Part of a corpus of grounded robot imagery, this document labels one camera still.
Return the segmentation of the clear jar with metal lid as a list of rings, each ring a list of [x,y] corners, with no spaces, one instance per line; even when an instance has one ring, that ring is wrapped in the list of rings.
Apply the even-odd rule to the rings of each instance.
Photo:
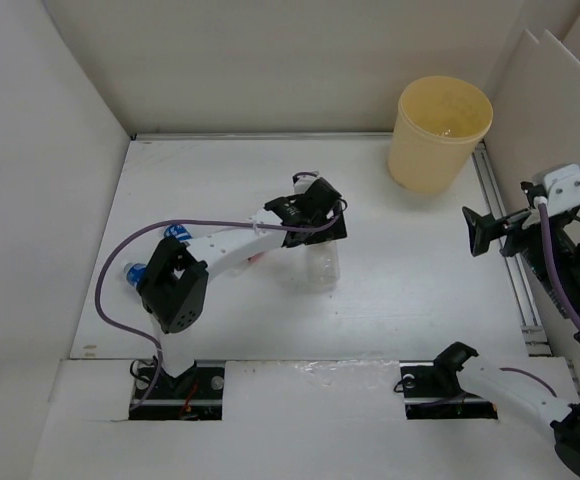
[[[338,247],[335,241],[306,247],[306,275],[314,292],[333,290],[340,279]]]

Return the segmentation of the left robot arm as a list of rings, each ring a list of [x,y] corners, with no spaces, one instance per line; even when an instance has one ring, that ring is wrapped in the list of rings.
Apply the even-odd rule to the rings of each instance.
[[[160,329],[160,387],[175,397],[192,387],[194,354],[165,338],[199,320],[216,277],[262,253],[346,238],[346,208],[339,191],[317,176],[302,191],[268,201],[248,220],[221,222],[220,230],[186,242],[161,240],[136,287]]]

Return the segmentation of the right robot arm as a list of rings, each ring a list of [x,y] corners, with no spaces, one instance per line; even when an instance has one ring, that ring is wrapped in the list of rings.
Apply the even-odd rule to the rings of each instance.
[[[573,243],[565,226],[578,218],[572,208],[550,215],[546,204],[507,217],[463,208],[473,256],[487,252],[492,241],[504,239],[505,257],[521,255],[576,329],[580,344],[580,242]],[[535,213],[537,221],[530,219]],[[538,380],[487,362],[474,348],[455,342],[433,361],[432,381],[443,393],[476,395],[514,414],[552,442],[557,458],[580,478],[580,403],[569,402]]]

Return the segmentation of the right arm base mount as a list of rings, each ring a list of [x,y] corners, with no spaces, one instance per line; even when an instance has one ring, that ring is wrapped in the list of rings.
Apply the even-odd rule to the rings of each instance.
[[[393,392],[404,401],[407,420],[497,420],[495,406],[464,392],[455,380],[447,380],[432,361],[406,361]]]

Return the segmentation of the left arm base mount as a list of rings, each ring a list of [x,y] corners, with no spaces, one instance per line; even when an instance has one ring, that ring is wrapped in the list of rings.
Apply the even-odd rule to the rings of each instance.
[[[219,421],[223,414],[224,361],[196,362],[179,377],[161,371],[148,397],[156,373],[156,358],[134,360],[130,375],[134,385],[129,404],[130,421]]]

